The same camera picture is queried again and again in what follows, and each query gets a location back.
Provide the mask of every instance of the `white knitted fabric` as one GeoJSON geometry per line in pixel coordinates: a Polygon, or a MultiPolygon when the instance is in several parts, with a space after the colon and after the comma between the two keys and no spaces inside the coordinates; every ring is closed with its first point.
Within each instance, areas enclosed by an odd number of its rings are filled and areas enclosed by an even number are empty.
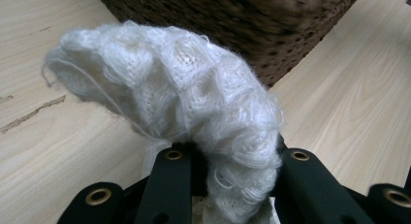
{"type": "Polygon", "coordinates": [[[241,58],[207,37],[103,25],[64,35],[46,66],[81,100],[128,118],[157,145],[148,157],[196,142],[209,164],[204,223],[247,223],[272,189],[281,164],[275,99],[241,58]]]}

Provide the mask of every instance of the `light wooden table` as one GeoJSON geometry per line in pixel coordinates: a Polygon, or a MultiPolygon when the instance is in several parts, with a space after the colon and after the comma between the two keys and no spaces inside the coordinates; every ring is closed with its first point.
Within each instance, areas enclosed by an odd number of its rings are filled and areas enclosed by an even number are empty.
{"type": "MultiPolygon", "coordinates": [[[[366,193],[403,185],[411,164],[411,7],[359,0],[272,90],[289,147],[312,150],[366,193]]],[[[99,0],[0,0],[0,223],[55,223],[97,181],[141,176],[144,139],[121,118],[81,103],[40,75],[73,28],[116,21],[99,0]]]]}

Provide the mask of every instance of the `wood grain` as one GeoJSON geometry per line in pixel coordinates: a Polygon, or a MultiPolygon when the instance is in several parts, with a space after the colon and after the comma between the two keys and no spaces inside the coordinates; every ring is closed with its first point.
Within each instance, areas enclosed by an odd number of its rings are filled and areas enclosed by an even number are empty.
{"type": "MultiPolygon", "coordinates": [[[[40,74],[64,32],[110,21],[99,0],[0,0],[0,128],[36,112],[0,132],[0,223],[55,223],[83,187],[140,178],[144,140],[129,124],[64,87],[48,88],[40,74]]],[[[312,150],[362,193],[376,182],[403,185],[410,36],[405,0],[359,0],[271,91],[285,112],[287,145],[312,150]]]]}
{"type": "Polygon", "coordinates": [[[271,90],[289,147],[311,150],[344,185],[403,186],[411,165],[411,7],[359,0],[271,90]]]}

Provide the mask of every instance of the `woven basket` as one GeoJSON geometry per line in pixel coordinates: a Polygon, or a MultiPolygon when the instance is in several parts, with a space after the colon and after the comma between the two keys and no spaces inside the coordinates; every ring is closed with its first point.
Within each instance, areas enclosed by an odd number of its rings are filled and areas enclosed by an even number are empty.
{"type": "Polygon", "coordinates": [[[273,86],[356,0],[102,0],[120,20],[178,26],[240,54],[273,86]]]}

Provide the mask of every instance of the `black holder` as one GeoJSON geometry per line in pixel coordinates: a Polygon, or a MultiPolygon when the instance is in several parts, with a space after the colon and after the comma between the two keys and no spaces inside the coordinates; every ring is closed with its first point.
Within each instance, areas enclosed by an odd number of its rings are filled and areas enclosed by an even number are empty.
{"type": "MultiPolygon", "coordinates": [[[[339,184],[311,152],[288,149],[282,138],[278,149],[283,166],[270,195],[281,224],[411,223],[410,175],[405,188],[377,184],[364,196],[339,184]]],[[[191,197],[207,195],[206,173],[195,144],[173,144],[129,188],[99,182],[81,190],[58,224],[190,224],[191,197]]]]}

